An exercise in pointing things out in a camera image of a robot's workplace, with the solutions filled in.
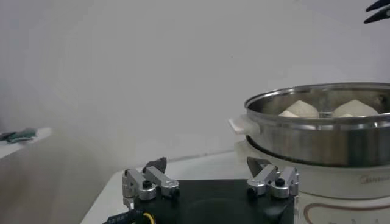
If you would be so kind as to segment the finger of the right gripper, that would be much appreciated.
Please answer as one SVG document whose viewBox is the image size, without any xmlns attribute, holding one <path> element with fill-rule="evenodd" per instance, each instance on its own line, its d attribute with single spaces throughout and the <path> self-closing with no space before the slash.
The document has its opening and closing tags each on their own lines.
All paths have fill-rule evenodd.
<svg viewBox="0 0 390 224">
<path fill-rule="evenodd" d="M 364 20 L 365 24 L 374 23 L 377 21 L 382 21 L 389 19 L 389 6 L 383 7 L 378 12 L 374 13 L 370 17 Z"/>
<path fill-rule="evenodd" d="M 373 4 L 371 4 L 370 6 L 368 6 L 365 11 L 366 12 L 370 12 L 370 11 L 373 11 L 373 10 L 377 10 L 377 9 L 381 9 L 383 7 L 386 7 L 390 4 L 390 0 L 377 0 L 375 1 Z"/>
</svg>

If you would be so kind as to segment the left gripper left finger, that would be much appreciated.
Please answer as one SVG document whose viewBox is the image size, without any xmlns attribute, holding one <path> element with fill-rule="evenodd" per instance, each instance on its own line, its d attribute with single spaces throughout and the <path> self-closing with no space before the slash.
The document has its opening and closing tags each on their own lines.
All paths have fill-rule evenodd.
<svg viewBox="0 0 390 224">
<path fill-rule="evenodd" d="M 176 199 L 180 196 L 177 180 L 165 175 L 165 157 L 149 161 L 141 171 L 126 169 L 122 174 L 122 198 L 128 209 L 135 208 L 135 200 L 152 201 L 159 192 L 163 197 Z"/>
</svg>

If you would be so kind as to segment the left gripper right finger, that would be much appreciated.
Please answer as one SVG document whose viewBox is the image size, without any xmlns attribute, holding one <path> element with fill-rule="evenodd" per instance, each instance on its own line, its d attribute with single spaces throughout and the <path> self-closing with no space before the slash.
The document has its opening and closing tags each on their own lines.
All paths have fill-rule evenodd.
<svg viewBox="0 0 390 224">
<path fill-rule="evenodd" d="M 299 194 L 299 173 L 295 167 L 279 169 L 268 160 L 247 157 L 252 178 L 247 180 L 247 194 L 255 199 L 270 193 L 274 198 L 286 199 Z"/>
</svg>

